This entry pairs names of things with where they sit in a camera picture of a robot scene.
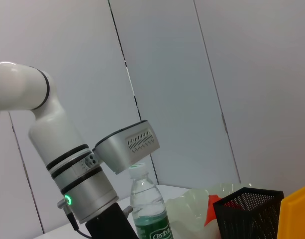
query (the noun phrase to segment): gray panel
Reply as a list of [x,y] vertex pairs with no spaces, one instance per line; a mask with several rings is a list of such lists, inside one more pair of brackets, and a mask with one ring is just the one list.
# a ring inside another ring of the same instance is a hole
[[[0,61],[48,72],[59,100],[90,147],[140,120],[106,0],[0,1]],[[68,223],[56,207],[62,195],[28,139],[33,114],[11,116],[48,232]],[[150,157],[144,161],[154,178]],[[120,198],[129,196],[128,172],[116,176],[102,167]]]
[[0,115],[0,239],[42,235],[8,112]]
[[111,0],[159,182],[238,182],[192,0]]
[[305,185],[305,0],[196,0],[243,183]]

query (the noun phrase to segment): white table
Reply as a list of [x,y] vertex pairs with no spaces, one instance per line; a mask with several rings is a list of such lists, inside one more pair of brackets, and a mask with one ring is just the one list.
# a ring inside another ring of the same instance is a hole
[[[165,186],[165,185],[158,185],[157,187],[160,190],[161,195],[165,201],[167,201],[168,199],[171,199],[171,198],[173,199],[173,198],[179,197],[182,194],[184,194],[186,191],[188,191],[188,189],[186,189],[186,188],[177,188],[177,187],[171,187],[171,186]],[[130,205],[130,197],[119,201],[118,204],[121,207],[121,209],[125,209],[126,207],[128,207]],[[132,214],[129,215],[128,221],[130,222],[132,228],[136,232]],[[79,225],[79,227],[80,227],[80,231],[89,235],[89,233],[85,227],[85,224]],[[74,231],[74,229],[72,228],[72,226],[70,224],[66,224],[51,232],[48,232],[39,237],[36,237],[35,239],[66,239],[66,238],[67,239],[85,239],[85,237],[79,235],[76,231]]]

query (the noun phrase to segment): white robotic arm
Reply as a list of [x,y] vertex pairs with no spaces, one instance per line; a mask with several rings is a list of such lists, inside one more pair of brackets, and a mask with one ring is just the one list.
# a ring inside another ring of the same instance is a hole
[[[98,142],[92,152],[68,119],[46,72],[1,62],[0,111],[11,110],[35,114],[29,138],[69,205],[65,213],[72,215],[72,210],[80,223],[87,222],[94,239],[137,238],[120,214],[118,196],[100,163],[119,173],[159,148],[150,124],[142,121],[121,129]],[[116,224],[122,232],[113,229]]]

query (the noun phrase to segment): bottle cap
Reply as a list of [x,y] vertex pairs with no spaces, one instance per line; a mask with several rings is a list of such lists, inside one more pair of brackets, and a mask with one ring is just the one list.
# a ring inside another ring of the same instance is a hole
[[131,178],[140,178],[148,174],[148,170],[144,163],[137,163],[129,167],[129,173]]

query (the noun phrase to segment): mesh container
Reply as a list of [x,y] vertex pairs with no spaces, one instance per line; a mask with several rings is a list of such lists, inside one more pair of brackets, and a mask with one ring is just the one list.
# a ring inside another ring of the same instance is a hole
[[242,188],[214,203],[222,239],[277,239],[284,193]]

